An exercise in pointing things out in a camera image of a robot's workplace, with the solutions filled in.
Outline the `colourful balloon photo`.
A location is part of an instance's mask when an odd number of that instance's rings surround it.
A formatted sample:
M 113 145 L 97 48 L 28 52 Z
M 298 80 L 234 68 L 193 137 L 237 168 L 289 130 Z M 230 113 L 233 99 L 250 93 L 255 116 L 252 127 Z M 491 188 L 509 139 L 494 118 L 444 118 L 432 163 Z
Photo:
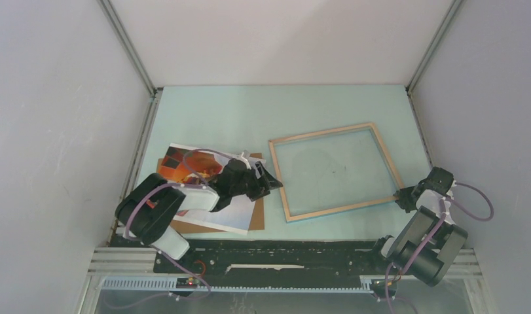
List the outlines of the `colourful balloon photo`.
M 166 151 L 166 154 L 173 148 L 176 148 L 176 149 L 180 148 L 180 149 L 186 150 L 184 155 L 188 151 L 195 149 L 194 147 L 172 143 L 170 144 L 168 150 Z M 228 158 L 225 158 L 224 156 L 220 154 L 216 154 L 212 152 L 194 152 L 190 154 L 187 158 L 185 158 L 184 155 L 181 159 L 182 164 L 190 172 L 192 170 L 195 170 L 198 172 L 199 175 L 207 179 L 210 179 L 212 176 L 219 174 L 221 170 L 223 169 L 224 165 L 226 165 L 229 160 Z

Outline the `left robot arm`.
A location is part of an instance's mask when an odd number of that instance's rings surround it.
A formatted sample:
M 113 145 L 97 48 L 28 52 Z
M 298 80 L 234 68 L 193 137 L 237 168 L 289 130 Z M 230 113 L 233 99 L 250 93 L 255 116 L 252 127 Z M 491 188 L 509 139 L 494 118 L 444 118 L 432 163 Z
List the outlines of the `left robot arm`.
M 170 265 L 182 273 L 194 266 L 194 254 L 189 251 L 189 242 L 171 225 L 178 212 L 216 213 L 238 196 L 257 201 L 283 187 L 260 161 L 243 162 L 239 158 L 231 158 L 209 177 L 194 171 L 191 175 L 188 182 L 176 183 L 152 173 L 115 209 L 115 218 L 125 226 L 124 238 L 169 256 Z

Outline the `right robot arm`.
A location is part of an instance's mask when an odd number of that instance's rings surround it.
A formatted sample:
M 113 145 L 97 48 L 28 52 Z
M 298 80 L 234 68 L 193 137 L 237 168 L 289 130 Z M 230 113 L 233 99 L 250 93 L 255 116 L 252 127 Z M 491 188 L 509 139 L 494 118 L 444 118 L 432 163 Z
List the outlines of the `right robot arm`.
M 450 216 L 453 183 L 451 172 L 434 167 L 418 184 L 394 194 L 395 203 L 414 215 L 397 237 L 385 237 L 382 248 L 369 254 L 374 272 L 386 273 L 395 266 L 429 287 L 444 278 L 467 239 L 467 232 Z

